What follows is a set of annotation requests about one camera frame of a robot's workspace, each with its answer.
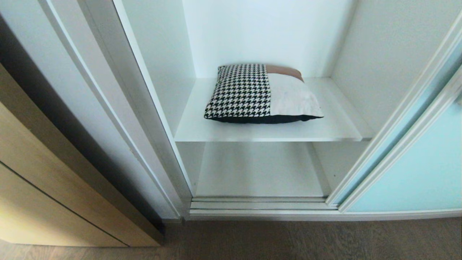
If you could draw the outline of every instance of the houndstooth pillow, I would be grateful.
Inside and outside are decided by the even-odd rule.
[[[316,98],[301,81],[301,74],[298,77],[280,74],[280,71],[268,74],[265,64],[220,66],[204,118],[230,123],[276,124],[323,117]],[[297,100],[303,103],[300,107],[293,105]],[[305,111],[315,114],[303,114]]]

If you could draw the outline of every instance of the brown floor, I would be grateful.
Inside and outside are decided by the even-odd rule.
[[[67,248],[0,241],[1,260],[460,260],[461,218],[384,222],[187,222],[162,248]]]

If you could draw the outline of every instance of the white wall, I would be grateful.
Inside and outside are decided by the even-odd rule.
[[[360,1],[333,79],[379,131],[456,18],[459,0]]]
[[[169,131],[174,135],[195,81],[181,0],[122,0]]]
[[[43,105],[48,106],[51,117],[54,116],[54,104],[63,103],[62,107],[68,109],[68,114],[57,111],[60,116],[54,118],[54,123],[64,129],[61,131],[72,135],[68,137],[71,141],[79,140],[80,134],[89,136],[88,145],[93,141],[96,145],[94,150],[85,150],[85,143],[75,145],[80,147],[81,151],[84,150],[85,156],[90,156],[90,161],[103,160],[97,162],[96,166],[114,164],[113,167],[106,168],[114,171],[101,173],[135,206],[150,207],[161,218],[177,218],[74,65],[39,3],[34,0],[0,1],[0,14],[38,68],[37,72],[43,75],[46,80],[43,85],[49,84],[41,86],[48,91],[42,93],[47,95],[45,99],[49,99],[38,99],[41,98]],[[27,72],[28,68],[24,67],[23,73]],[[82,126],[81,132],[69,129],[67,120],[72,121],[73,118],[74,124]]]
[[[218,66],[242,62],[285,65],[304,77],[323,77],[331,74],[355,0],[183,4],[198,78],[216,77]]]
[[[313,142],[331,190],[337,188],[369,142]]]

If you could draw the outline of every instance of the wooden cabinet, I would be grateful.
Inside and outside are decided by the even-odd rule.
[[[50,233],[50,240],[38,237],[33,240],[28,236],[21,240],[20,236],[12,236],[12,232],[4,234],[7,229],[2,229],[5,240],[46,245],[63,234],[66,239],[61,245],[68,246],[159,245],[162,236],[154,226],[53,126],[2,66],[0,103],[2,205],[5,206],[2,220],[16,223],[15,227],[23,229],[24,234],[42,230],[42,236],[47,237],[43,223],[50,227],[49,232],[54,232]],[[21,193],[21,187],[28,192]],[[11,197],[9,189],[24,196]],[[37,203],[33,203],[34,194],[41,194]],[[34,218],[37,225],[30,221]],[[29,224],[21,226],[21,219]],[[61,230],[66,223],[68,230]],[[88,227],[88,234],[96,234],[88,241],[81,237],[84,227]],[[106,238],[95,243],[98,236]]]

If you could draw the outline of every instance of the shelf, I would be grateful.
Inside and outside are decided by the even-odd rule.
[[[207,142],[196,197],[325,197],[311,143]]]
[[[374,133],[330,78],[305,78],[324,118],[287,124],[231,124],[204,119],[216,79],[196,79],[175,134],[177,142],[369,141]]]

